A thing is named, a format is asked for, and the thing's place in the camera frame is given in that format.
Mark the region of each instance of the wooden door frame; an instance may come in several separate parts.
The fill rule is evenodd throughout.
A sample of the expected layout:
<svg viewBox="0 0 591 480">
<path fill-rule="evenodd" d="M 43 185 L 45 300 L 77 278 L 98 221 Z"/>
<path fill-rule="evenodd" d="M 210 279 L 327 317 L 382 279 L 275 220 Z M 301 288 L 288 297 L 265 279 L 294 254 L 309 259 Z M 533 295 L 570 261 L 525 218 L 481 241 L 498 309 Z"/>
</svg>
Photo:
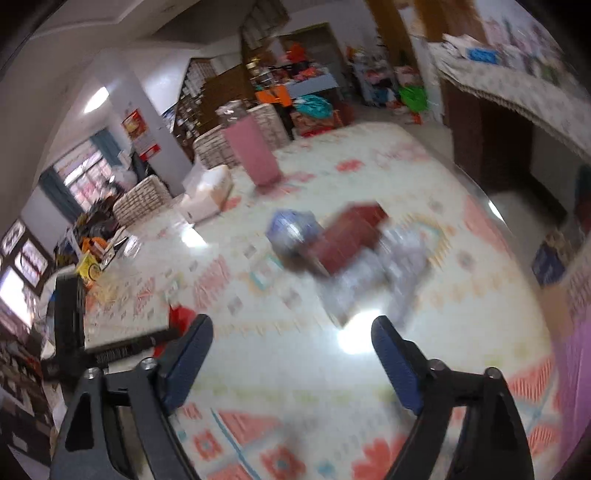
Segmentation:
<svg viewBox="0 0 591 480">
<path fill-rule="evenodd" d="M 335 33 L 332 31 L 332 28 L 330 28 L 330 23 L 328 23 L 328 22 L 322 22 L 322 23 L 317 23 L 317 24 L 314 24 L 314 25 L 309 25 L 308 27 L 299 28 L 297 30 L 294 30 L 293 32 L 286 33 L 284 35 L 277 35 L 277 38 L 281 42 L 281 46 L 283 47 L 283 49 L 285 51 L 287 51 L 285 42 L 291 40 L 289 37 L 291 37 L 292 35 L 300 34 L 300 33 L 306 33 L 306 32 L 309 32 L 311 30 L 316 30 L 318 28 L 325 28 L 328 31 L 328 33 L 330 35 L 330 42 L 332 43 L 333 47 L 336 49 L 336 51 L 339 54 L 340 66 L 341 66 L 341 68 L 343 70 L 343 74 L 346 76 L 346 73 L 348 71 L 348 68 L 347 68 L 347 62 L 345 60 L 345 55 L 343 55 L 343 51 L 340 49 L 340 45 L 339 45 L 339 42 L 337 41 L 337 39 L 335 37 Z"/>
<path fill-rule="evenodd" d="M 398 67 L 400 66 L 398 64 L 398 54 L 400 53 L 400 51 L 404 51 L 406 55 L 408 55 L 408 63 L 410 66 L 418 69 L 418 62 L 417 62 L 417 54 L 414 51 L 414 47 L 413 47 L 413 42 L 411 41 L 411 36 L 408 33 L 408 29 L 407 26 L 404 24 L 404 20 L 402 19 L 402 15 L 400 15 L 400 12 L 398 10 L 397 4 L 396 2 L 394 2 L 394 0 L 365 0 L 365 4 L 367 5 L 367 7 L 369 8 L 369 11 L 371 12 L 373 18 L 374 18 L 374 22 L 376 24 L 377 27 L 377 33 L 380 37 L 382 37 L 382 40 L 384 41 L 384 43 L 386 44 L 386 47 L 388 49 L 388 53 L 389 53 L 389 60 L 391 63 L 392 67 Z M 390 18 L 386 18 L 384 19 L 383 15 L 381 15 L 381 13 L 379 11 L 376 11 L 376 7 L 378 6 L 381 7 L 381 9 L 384 10 L 384 12 L 386 13 L 387 17 Z M 380 27 L 380 23 L 378 21 L 378 19 L 380 20 L 386 20 L 387 22 L 393 22 L 393 24 L 395 25 L 396 23 L 397 28 L 393 29 L 394 31 L 398 32 L 397 36 L 398 38 L 395 38 L 397 45 L 395 46 L 398 51 L 392 51 L 393 50 L 393 45 L 388 45 L 388 38 L 386 38 L 386 36 L 384 35 L 384 30 L 385 28 Z"/>
<path fill-rule="evenodd" d="M 448 33 L 455 36 L 468 34 L 484 44 L 488 43 L 482 18 L 473 0 L 415 0 L 414 8 L 425 26 L 428 41 L 441 41 L 440 34 Z M 454 18 L 469 20 L 469 31 L 458 29 L 456 22 L 452 22 Z"/>
</svg>

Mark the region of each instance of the green bag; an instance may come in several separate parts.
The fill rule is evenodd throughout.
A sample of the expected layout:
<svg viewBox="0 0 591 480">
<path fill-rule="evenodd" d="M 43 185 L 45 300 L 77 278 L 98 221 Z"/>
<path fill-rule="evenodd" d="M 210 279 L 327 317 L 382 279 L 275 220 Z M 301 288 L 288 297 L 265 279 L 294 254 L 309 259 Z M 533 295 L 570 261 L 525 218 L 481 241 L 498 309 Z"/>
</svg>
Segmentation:
<svg viewBox="0 0 591 480">
<path fill-rule="evenodd" d="M 423 87 L 401 87 L 400 98 L 411 112 L 419 113 L 427 110 L 427 94 Z"/>
</svg>

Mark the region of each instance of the ceiling light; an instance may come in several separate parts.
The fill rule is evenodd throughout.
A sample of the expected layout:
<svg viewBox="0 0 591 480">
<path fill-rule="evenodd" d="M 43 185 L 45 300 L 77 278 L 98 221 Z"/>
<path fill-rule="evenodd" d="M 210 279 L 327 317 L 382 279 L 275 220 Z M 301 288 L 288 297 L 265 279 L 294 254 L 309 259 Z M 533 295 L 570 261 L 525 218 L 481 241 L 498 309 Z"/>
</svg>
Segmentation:
<svg viewBox="0 0 591 480">
<path fill-rule="evenodd" d="M 196 230 L 193 230 L 193 225 L 190 225 L 185 230 L 183 230 L 181 233 L 181 240 L 189 248 L 207 246 L 207 242 L 203 239 L 203 237 L 199 235 Z"/>
<path fill-rule="evenodd" d="M 88 100 L 88 103 L 86 104 L 86 107 L 84 108 L 84 113 L 89 113 L 93 110 L 96 110 L 103 103 L 105 103 L 105 101 L 107 100 L 108 97 L 109 97 L 109 91 L 105 87 L 101 88 L 98 92 L 96 92 L 90 98 L 90 100 Z"/>
</svg>

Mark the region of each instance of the screw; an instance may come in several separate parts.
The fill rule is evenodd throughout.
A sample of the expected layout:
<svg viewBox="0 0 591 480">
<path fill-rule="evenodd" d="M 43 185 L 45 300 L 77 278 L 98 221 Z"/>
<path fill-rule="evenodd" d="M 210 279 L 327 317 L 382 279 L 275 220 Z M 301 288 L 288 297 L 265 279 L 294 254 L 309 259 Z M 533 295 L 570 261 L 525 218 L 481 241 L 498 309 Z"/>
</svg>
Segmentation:
<svg viewBox="0 0 591 480">
<path fill-rule="evenodd" d="M 495 379 L 500 379 L 503 374 L 501 373 L 501 371 L 498 368 L 495 367 L 489 367 L 486 370 L 484 370 L 484 373 L 487 377 L 491 377 L 491 378 L 495 378 Z"/>
<path fill-rule="evenodd" d="M 98 367 L 89 368 L 86 372 L 84 372 L 84 378 L 88 380 L 92 380 L 94 377 L 98 377 L 101 373 L 101 369 Z"/>
<path fill-rule="evenodd" d="M 431 370 L 435 370 L 435 371 L 439 372 L 441 370 L 445 370 L 447 368 L 447 366 L 438 358 L 431 358 L 429 360 L 429 368 Z"/>
<path fill-rule="evenodd" d="M 143 369 L 143 370 L 152 370 L 153 368 L 156 368 L 156 366 L 158 365 L 158 361 L 155 358 L 149 357 L 149 358 L 144 358 L 140 363 L 139 366 Z"/>
</svg>

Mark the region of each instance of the doorway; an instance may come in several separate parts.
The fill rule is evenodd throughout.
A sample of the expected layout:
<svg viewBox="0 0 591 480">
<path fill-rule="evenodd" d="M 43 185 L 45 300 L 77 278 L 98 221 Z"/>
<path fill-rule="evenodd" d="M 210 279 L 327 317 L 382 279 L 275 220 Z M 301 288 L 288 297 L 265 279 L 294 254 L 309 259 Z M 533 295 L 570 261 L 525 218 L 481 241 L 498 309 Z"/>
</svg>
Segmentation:
<svg viewBox="0 0 591 480">
<path fill-rule="evenodd" d="M 349 82 L 344 73 L 347 71 L 347 64 L 328 23 L 312 25 L 281 35 L 279 40 L 285 51 L 289 50 L 290 41 L 298 42 L 311 58 L 328 68 L 341 90 L 349 89 Z"/>
</svg>

